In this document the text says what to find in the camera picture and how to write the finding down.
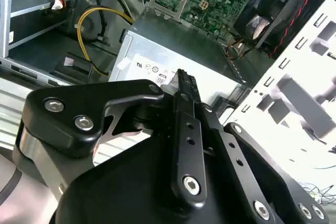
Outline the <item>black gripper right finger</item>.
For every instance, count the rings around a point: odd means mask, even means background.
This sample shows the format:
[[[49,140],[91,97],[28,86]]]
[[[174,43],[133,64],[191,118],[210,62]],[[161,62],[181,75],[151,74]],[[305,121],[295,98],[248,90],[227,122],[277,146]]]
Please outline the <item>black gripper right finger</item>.
[[[189,77],[196,114],[201,118],[210,191],[225,223],[329,223],[318,203],[237,123],[222,126],[200,101]]]

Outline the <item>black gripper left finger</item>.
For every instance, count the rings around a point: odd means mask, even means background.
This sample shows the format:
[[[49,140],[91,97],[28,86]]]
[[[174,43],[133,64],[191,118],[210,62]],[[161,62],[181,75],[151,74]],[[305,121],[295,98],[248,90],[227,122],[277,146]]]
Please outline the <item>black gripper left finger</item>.
[[[56,199],[82,174],[153,137],[180,111],[195,116],[191,82],[143,80],[39,89],[24,105],[16,144]]]

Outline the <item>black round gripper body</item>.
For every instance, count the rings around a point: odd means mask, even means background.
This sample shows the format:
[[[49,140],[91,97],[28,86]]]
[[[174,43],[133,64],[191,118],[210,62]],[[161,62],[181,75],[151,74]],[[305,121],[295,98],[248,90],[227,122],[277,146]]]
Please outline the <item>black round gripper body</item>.
[[[215,113],[176,112],[172,124],[79,176],[56,223],[252,223],[239,147]]]

